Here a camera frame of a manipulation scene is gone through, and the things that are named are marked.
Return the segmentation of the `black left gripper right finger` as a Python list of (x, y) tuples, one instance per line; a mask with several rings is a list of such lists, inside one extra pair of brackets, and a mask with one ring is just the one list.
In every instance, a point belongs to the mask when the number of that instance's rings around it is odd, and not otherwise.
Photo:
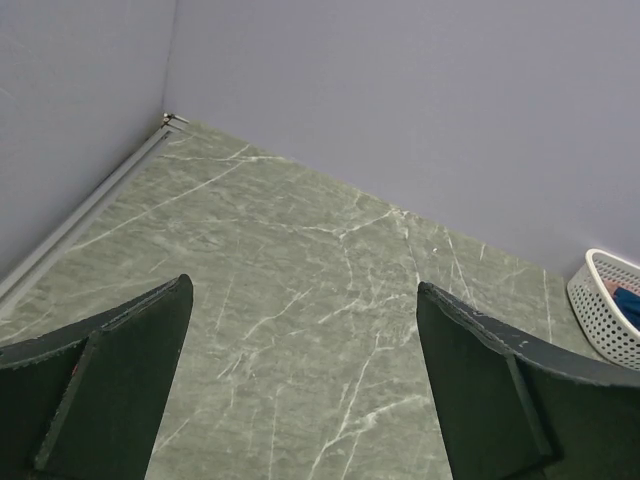
[(416, 320), (455, 479), (636, 479), (639, 374), (487, 316), (438, 286)]

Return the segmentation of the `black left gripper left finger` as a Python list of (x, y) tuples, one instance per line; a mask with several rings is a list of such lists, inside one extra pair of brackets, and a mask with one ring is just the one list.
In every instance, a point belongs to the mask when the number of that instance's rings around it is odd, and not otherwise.
[(182, 274), (1, 348), (4, 479), (142, 479), (193, 308)]

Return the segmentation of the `blue printed t-shirt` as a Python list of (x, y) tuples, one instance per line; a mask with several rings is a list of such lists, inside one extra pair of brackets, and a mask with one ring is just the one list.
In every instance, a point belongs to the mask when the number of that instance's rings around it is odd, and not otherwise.
[(640, 297), (637, 301), (624, 298), (613, 299), (625, 319), (633, 325), (636, 330), (640, 330)]

